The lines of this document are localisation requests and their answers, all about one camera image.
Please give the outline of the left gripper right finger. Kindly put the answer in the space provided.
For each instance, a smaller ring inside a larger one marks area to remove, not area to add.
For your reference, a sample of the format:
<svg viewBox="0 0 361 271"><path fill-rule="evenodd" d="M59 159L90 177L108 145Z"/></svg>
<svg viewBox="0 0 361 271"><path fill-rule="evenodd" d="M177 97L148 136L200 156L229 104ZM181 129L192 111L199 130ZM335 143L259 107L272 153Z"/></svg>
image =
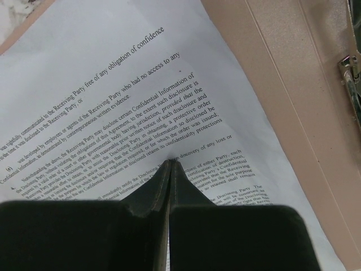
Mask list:
<svg viewBox="0 0 361 271"><path fill-rule="evenodd" d="M287 206L217 206L187 178L170 175L171 270L319 270L301 216Z"/></svg>

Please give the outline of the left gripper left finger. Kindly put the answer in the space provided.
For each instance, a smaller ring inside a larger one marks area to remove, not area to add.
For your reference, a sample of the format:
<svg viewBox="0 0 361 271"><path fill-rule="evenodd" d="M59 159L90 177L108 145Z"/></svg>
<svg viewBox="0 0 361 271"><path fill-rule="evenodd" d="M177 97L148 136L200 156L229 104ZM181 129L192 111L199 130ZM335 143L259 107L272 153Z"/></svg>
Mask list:
<svg viewBox="0 0 361 271"><path fill-rule="evenodd" d="M164 270L171 161L123 200L1 204L2 270Z"/></svg>

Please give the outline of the printed paper sheet top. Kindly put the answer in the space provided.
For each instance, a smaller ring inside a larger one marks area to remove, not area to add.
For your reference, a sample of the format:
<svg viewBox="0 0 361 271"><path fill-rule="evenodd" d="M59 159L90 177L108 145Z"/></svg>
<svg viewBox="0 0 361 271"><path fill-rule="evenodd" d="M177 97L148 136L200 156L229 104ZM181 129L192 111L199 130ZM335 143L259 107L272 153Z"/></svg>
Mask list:
<svg viewBox="0 0 361 271"><path fill-rule="evenodd" d="M122 199L166 159L217 205L294 208L344 270L200 1L55 1L1 55L1 200Z"/></svg>

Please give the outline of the pink folder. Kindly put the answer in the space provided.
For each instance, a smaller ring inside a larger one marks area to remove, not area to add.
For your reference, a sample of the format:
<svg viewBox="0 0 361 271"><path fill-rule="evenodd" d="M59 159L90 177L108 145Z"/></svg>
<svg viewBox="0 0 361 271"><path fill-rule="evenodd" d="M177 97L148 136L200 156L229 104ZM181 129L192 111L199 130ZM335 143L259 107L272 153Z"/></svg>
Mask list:
<svg viewBox="0 0 361 271"><path fill-rule="evenodd" d="M33 13L31 26L54 3ZM332 42L343 1L200 1L249 80L344 270L360 269L360 141ZM21 27L1 55L29 28Z"/></svg>

